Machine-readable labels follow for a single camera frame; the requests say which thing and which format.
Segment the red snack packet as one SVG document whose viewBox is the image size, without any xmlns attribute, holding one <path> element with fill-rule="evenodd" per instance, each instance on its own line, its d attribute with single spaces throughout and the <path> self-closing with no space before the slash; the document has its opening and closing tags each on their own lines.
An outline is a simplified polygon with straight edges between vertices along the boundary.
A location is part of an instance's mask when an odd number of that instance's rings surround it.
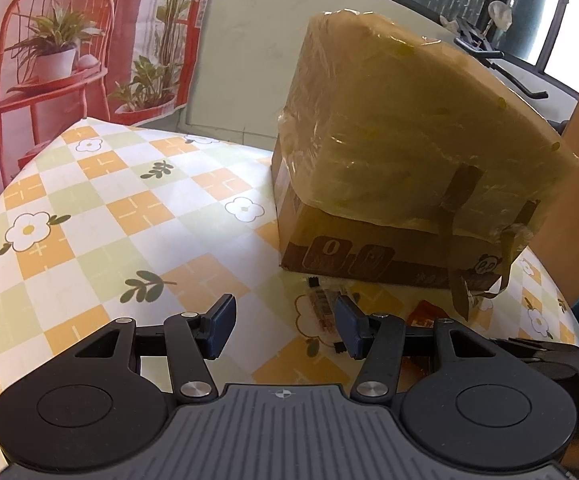
<svg viewBox="0 0 579 480">
<path fill-rule="evenodd" d="M 439 318 L 449 318 L 449 315 L 436 304 L 421 300 L 405 320 L 405 364 L 419 376 L 429 375 L 439 367 L 435 335 Z"/>
</svg>

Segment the cardboard box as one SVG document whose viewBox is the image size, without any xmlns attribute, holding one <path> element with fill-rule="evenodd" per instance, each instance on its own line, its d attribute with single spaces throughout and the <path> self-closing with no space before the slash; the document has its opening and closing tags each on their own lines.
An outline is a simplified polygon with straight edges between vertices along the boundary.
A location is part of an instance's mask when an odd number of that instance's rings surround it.
<svg viewBox="0 0 579 480">
<path fill-rule="evenodd" d="M 447 289 L 460 315 L 506 289 L 579 167 L 475 58 L 352 10 L 309 21 L 278 130 L 283 268 Z"/>
</svg>

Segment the checkered floral tablecloth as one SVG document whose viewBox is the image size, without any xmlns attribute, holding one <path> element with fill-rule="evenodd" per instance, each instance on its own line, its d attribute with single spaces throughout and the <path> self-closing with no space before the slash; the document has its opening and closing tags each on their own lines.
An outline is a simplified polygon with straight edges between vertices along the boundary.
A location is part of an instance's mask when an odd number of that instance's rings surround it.
<svg viewBox="0 0 579 480">
<path fill-rule="evenodd" d="M 296 328 L 311 275 L 365 312 L 453 315 L 447 289 L 283 268 L 271 170 L 269 152 L 190 134 L 95 119 L 62 133 L 0 195 L 0 393 L 108 321 L 155 324 L 225 292 L 238 318 L 210 363 L 219 384 L 350 386 L 359 362 L 311 358 Z"/>
</svg>

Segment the black exercise bike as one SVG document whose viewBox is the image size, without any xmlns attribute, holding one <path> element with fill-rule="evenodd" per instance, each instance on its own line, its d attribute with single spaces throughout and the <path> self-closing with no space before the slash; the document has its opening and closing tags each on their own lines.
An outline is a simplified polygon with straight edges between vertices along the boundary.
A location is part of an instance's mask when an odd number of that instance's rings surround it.
<svg viewBox="0 0 579 480">
<path fill-rule="evenodd" d="M 439 23 L 454 34 L 453 43 L 458 48 L 475 58 L 487 70 L 496 73 L 505 84 L 532 105 L 560 136 L 564 134 L 571 113 L 568 116 L 559 116 L 559 112 L 551 103 L 552 96 L 547 89 L 527 87 L 526 76 L 518 77 L 519 73 L 511 71 L 512 57 L 495 47 L 484 30 L 480 30 L 466 18 L 454 18 L 449 21 L 440 15 Z"/>
</svg>

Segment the printed room backdrop poster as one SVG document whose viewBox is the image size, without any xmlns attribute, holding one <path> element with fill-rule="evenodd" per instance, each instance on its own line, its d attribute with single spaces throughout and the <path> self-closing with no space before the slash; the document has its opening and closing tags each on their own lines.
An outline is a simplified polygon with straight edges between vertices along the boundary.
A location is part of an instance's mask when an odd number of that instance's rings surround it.
<svg viewBox="0 0 579 480">
<path fill-rule="evenodd" d="M 0 0 L 0 193 L 79 119 L 186 105 L 208 0 Z"/>
</svg>

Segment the clear barcode wrapper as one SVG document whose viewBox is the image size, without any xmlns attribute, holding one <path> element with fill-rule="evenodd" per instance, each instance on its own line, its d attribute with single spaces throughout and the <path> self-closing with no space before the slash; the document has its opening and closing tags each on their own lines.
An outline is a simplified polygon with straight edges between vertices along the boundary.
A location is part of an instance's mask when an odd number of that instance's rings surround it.
<svg viewBox="0 0 579 480">
<path fill-rule="evenodd" d="M 346 346 L 336 328 L 334 308 L 339 296 L 350 296 L 349 288 L 342 282 L 329 278 L 308 276 L 305 292 L 294 301 L 295 325 L 307 341 L 308 356 L 313 358 L 329 348 L 336 354 L 345 353 Z"/>
</svg>

